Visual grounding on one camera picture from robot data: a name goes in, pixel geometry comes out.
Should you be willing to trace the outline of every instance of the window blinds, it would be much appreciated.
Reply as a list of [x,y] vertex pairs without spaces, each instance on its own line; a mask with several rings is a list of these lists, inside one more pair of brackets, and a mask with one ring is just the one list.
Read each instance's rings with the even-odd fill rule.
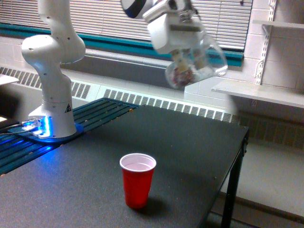
[[[223,48],[243,50],[252,0],[192,0],[206,31]],[[128,18],[120,0],[70,0],[77,32],[150,40],[143,20]],[[0,0],[0,23],[48,28],[38,15],[37,0]]]

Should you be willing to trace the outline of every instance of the black table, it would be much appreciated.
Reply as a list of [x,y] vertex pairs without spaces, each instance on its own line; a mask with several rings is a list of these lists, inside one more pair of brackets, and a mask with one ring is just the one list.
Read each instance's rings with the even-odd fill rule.
[[[198,227],[230,172],[222,226],[228,227],[248,128],[139,107],[0,179],[0,227]],[[124,203],[119,159],[157,161],[149,202]]]

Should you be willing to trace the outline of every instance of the wall shelf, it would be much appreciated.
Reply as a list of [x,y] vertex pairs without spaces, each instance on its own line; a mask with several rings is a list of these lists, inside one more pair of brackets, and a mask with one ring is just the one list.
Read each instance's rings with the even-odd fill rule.
[[14,77],[10,77],[10,76],[7,76],[7,75],[0,74],[0,86],[5,85],[5,84],[9,84],[9,83],[14,83],[14,82],[17,82],[17,81],[19,81],[19,80],[14,78]]
[[211,90],[233,96],[304,108],[304,92],[295,89],[225,79]]
[[291,28],[291,29],[304,29],[304,24],[287,23],[280,21],[267,21],[267,20],[253,20],[253,24],[260,24],[264,26],[274,26],[280,28]]

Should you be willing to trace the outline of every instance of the blue led light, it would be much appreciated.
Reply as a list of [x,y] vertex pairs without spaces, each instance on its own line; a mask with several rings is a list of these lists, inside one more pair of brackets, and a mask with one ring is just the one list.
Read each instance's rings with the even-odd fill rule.
[[29,125],[31,125],[31,124],[33,124],[33,123],[34,123],[34,122],[27,122],[27,123],[23,124],[23,126],[26,127],[26,126],[29,126]]
[[44,137],[49,137],[51,135],[51,126],[47,116],[43,119],[44,122]]

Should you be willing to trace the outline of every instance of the red solo cup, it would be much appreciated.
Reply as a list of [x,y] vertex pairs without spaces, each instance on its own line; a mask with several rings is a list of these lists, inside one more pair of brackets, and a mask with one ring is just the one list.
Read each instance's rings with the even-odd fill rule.
[[133,209],[146,206],[156,160],[142,153],[130,153],[120,159],[123,169],[125,203]]

